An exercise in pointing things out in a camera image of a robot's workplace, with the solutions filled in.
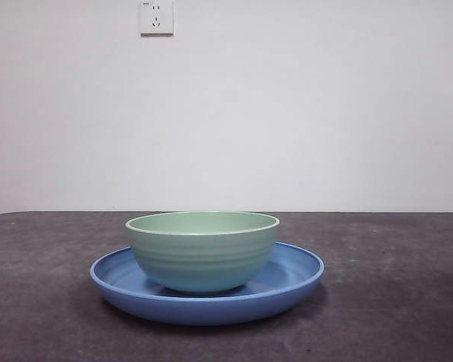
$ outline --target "wall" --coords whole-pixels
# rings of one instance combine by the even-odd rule
[[[453,211],[453,0],[0,1],[0,213]]]

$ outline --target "plate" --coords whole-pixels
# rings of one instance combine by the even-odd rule
[[[115,307],[151,321],[212,326],[266,318],[308,297],[324,272],[314,253],[277,242],[269,261],[247,284],[214,296],[191,296],[151,281],[130,247],[98,259],[91,278]]]

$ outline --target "table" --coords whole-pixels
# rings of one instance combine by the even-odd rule
[[[103,301],[91,263],[141,212],[0,215],[0,362],[453,361],[453,213],[271,213],[320,255],[316,292],[247,324],[179,327]]]

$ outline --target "outlet faceplate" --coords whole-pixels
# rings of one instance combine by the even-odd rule
[[[141,35],[173,35],[173,0],[143,0],[139,6]]]

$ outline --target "bowl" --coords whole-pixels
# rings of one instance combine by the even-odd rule
[[[243,285],[267,263],[280,221],[244,212],[158,213],[126,228],[140,268],[165,287],[212,294]]]

